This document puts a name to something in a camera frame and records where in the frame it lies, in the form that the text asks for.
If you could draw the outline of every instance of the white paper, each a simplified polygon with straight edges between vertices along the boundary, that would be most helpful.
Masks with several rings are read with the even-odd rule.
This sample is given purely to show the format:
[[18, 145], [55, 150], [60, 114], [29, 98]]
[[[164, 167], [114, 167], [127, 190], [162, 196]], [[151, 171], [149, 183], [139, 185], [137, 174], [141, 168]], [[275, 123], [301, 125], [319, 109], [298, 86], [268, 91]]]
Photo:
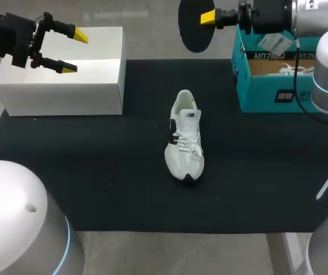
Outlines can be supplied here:
[[266, 34], [258, 45], [276, 56], [281, 56], [292, 44], [293, 41], [282, 34], [271, 33]]

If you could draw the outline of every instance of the shoe tongue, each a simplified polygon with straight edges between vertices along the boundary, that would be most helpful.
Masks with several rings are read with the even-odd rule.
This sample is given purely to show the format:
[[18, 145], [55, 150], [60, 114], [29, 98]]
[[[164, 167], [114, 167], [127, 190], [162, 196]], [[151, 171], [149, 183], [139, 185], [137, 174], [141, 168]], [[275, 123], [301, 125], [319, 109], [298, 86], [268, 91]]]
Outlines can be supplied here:
[[200, 110], [182, 109], [179, 113], [179, 127], [182, 132], [198, 134]]

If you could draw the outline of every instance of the table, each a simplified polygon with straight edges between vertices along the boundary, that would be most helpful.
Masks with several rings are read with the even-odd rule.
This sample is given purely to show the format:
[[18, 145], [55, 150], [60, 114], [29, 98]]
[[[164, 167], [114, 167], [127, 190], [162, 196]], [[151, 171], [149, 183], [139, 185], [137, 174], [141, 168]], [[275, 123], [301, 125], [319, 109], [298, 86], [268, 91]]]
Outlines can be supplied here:
[[[177, 93], [202, 110], [203, 180], [164, 159]], [[328, 216], [328, 125], [244, 114], [229, 60], [128, 60], [123, 116], [0, 118], [0, 160], [31, 169], [75, 230], [314, 231]]]

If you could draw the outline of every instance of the white box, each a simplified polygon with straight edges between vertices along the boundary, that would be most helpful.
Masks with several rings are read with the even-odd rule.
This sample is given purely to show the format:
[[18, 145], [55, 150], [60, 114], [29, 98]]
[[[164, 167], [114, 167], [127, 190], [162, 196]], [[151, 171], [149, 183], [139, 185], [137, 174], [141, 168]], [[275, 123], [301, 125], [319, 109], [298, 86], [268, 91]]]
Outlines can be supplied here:
[[77, 65], [59, 74], [39, 67], [0, 65], [0, 98], [10, 116], [121, 115], [126, 51], [122, 27], [82, 27], [89, 43], [46, 33], [43, 57]]

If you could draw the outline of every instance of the shoelace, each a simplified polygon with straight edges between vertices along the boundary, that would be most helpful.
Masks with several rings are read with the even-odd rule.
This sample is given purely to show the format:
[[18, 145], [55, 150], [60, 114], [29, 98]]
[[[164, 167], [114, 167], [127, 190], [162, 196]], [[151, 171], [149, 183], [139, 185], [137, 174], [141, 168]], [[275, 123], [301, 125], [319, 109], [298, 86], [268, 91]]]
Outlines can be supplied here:
[[197, 135], [197, 137], [193, 138], [191, 136], [185, 135], [180, 130], [177, 130], [177, 134], [179, 134], [178, 146], [181, 151], [185, 151], [190, 154], [198, 154], [199, 156], [202, 156], [203, 151], [197, 142], [198, 137], [200, 135]]
[[[281, 68], [279, 73], [289, 74], [292, 75], [295, 72], [295, 67], [290, 66], [289, 64], [283, 63], [283, 65], [286, 65], [286, 68]], [[298, 67], [298, 69], [303, 69], [298, 72], [298, 74], [304, 74], [306, 71], [306, 68], [304, 67]]]

